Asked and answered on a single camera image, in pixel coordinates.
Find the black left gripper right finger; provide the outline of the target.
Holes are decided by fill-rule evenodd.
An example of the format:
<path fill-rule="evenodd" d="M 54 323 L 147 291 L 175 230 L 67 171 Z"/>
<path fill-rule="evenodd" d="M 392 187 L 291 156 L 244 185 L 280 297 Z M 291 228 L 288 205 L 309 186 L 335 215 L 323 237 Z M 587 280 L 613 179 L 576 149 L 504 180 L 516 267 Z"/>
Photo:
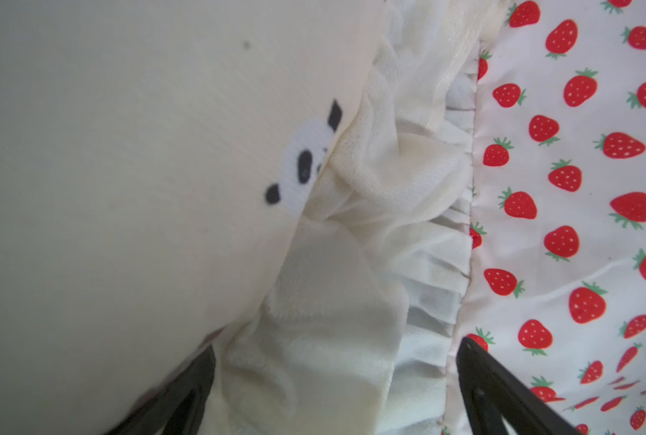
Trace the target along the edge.
<path fill-rule="evenodd" d="M 566 435 L 578 431 L 538 399 L 475 340 L 462 339 L 457 355 L 460 390 L 474 435 Z"/>

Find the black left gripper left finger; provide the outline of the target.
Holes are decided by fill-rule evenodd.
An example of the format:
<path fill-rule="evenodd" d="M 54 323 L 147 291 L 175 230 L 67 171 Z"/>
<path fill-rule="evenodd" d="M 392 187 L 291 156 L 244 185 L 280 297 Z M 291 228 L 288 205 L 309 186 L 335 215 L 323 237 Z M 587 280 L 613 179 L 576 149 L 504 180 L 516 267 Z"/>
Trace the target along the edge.
<path fill-rule="evenodd" d="M 195 435 L 215 378 L 216 357 L 209 345 L 187 368 L 108 435 Z"/>

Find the strawberry print ruffled pillow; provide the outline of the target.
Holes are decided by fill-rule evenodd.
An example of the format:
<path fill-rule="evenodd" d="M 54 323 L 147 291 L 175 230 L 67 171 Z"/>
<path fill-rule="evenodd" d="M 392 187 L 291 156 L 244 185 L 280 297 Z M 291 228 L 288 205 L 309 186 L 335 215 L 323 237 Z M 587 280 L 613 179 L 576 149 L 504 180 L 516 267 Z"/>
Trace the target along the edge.
<path fill-rule="evenodd" d="M 511 1 L 480 43 L 454 327 L 584 434 L 646 434 L 646 1 Z"/>

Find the cream animal print pillow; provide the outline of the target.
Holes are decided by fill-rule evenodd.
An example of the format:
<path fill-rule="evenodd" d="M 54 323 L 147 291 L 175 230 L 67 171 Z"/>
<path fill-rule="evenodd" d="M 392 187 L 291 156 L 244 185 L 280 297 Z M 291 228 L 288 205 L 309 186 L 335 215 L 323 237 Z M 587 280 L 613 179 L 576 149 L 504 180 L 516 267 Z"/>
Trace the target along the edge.
<path fill-rule="evenodd" d="M 0 1 L 0 434 L 435 434 L 504 1 Z"/>

